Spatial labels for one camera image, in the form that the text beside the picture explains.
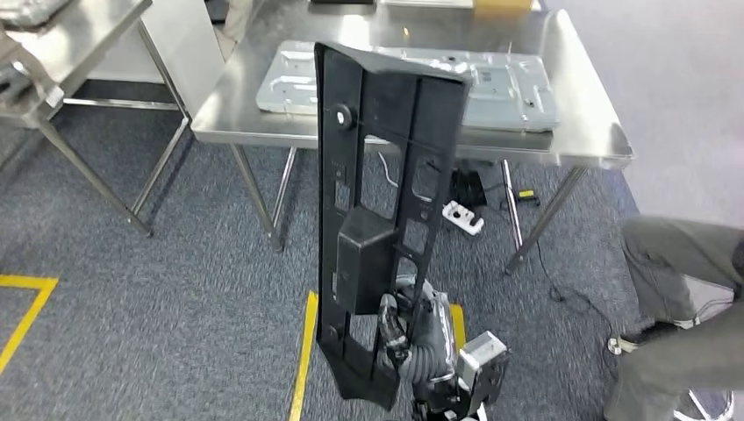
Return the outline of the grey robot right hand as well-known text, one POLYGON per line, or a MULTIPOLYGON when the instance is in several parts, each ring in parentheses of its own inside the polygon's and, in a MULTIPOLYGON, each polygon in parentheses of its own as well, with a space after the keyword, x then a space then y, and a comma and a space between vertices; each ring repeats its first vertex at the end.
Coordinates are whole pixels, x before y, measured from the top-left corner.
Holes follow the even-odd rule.
POLYGON ((454 334, 447 296, 425 281, 416 298, 415 284, 413 275, 400 275, 395 292, 380 300, 378 360, 411 382, 423 382, 453 373, 454 334))

